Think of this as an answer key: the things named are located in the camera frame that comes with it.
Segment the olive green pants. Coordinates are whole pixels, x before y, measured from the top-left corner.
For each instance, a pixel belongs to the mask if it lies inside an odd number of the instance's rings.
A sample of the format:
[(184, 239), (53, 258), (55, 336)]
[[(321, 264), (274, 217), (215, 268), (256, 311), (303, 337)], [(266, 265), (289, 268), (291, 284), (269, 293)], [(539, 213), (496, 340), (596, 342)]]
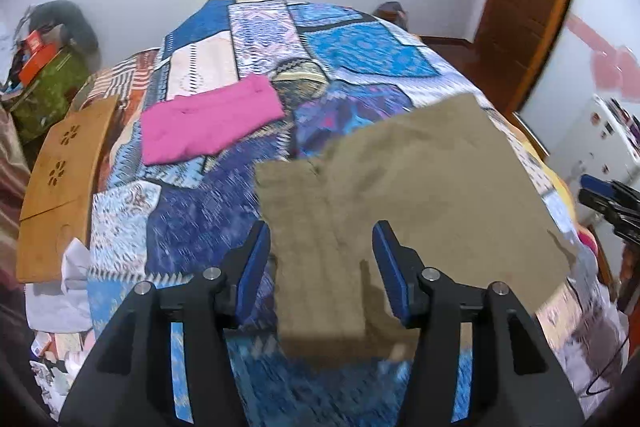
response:
[(577, 257), (544, 205), (553, 185), (499, 114), (462, 94), (360, 128), (308, 159), (255, 168), (277, 259), (283, 351), (335, 360), (410, 355), (372, 253), (376, 222), (453, 280), (508, 283), (530, 312)]

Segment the white suitcase with stickers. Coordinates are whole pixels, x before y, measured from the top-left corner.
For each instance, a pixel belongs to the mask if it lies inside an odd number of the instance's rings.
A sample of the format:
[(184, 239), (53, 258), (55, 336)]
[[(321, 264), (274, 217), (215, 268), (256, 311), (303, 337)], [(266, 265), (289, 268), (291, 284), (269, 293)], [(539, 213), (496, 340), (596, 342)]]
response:
[(596, 94), (552, 147), (546, 163), (574, 198), (584, 174), (639, 188), (639, 152), (611, 104)]

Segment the wooden lap tray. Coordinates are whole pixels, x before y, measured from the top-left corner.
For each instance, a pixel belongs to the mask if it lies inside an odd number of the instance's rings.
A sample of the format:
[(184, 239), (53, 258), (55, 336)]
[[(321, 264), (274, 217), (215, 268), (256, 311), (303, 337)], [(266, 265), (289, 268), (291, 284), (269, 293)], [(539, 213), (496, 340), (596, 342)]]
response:
[(19, 282), (58, 280), (72, 240), (88, 242), (100, 155), (117, 106), (117, 96), (102, 98), (50, 128), (22, 206), (16, 258)]

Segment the wooden wardrobe with sliding doors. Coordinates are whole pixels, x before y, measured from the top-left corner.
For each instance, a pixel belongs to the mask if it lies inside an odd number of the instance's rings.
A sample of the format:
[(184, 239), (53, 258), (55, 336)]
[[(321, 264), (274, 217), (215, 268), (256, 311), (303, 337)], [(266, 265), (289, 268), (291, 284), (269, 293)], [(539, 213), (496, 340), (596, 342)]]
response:
[(518, 118), (552, 152), (595, 94), (639, 114), (639, 0), (570, 0)]

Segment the striped brown curtain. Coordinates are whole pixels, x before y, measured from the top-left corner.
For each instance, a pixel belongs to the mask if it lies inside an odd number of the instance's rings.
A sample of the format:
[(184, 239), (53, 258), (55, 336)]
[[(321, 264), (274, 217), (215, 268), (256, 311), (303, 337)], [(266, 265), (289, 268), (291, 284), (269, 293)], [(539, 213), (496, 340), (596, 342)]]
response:
[(13, 119), (4, 108), (1, 109), (0, 139), (1, 287), (14, 289), (18, 285), (15, 272), (20, 213), (30, 171)]

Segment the folded pink garment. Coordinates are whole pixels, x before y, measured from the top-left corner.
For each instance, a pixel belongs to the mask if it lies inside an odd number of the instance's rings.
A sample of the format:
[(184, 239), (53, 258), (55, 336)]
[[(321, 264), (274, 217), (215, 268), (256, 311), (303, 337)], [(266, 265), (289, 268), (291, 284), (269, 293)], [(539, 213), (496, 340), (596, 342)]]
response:
[(167, 165), (214, 155), (283, 117), (269, 78), (255, 74), (226, 87), (158, 102), (140, 118), (142, 162)]

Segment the dark backpack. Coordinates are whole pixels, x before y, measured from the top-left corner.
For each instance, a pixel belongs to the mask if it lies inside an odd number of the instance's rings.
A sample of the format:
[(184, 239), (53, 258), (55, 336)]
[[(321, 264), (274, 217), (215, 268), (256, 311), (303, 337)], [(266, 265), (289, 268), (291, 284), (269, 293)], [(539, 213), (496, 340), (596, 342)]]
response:
[(373, 15), (381, 20), (386, 20), (403, 30), (408, 29), (408, 15), (398, 1), (387, 1), (379, 5)]

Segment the green cloth covered pile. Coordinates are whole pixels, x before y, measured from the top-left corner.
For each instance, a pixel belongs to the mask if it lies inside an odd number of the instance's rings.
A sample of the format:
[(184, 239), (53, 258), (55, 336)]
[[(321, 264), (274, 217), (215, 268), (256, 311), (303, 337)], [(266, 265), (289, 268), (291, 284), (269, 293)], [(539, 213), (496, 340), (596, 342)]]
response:
[(70, 48), (63, 48), (19, 96), (4, 103), (21, 142), (34, 141), (60, 121), (88, 77), (84, 59)]

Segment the orange box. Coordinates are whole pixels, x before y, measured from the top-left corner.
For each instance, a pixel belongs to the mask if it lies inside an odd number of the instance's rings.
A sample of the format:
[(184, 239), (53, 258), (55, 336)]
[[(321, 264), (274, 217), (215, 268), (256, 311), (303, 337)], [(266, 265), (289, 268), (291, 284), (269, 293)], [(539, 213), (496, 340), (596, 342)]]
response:
[(25, 60), (18, 73), (18, 79), (26, 87), (58, 53), (55, 42), (45, 42), (38, 30), (31, 31), (24, 40)]

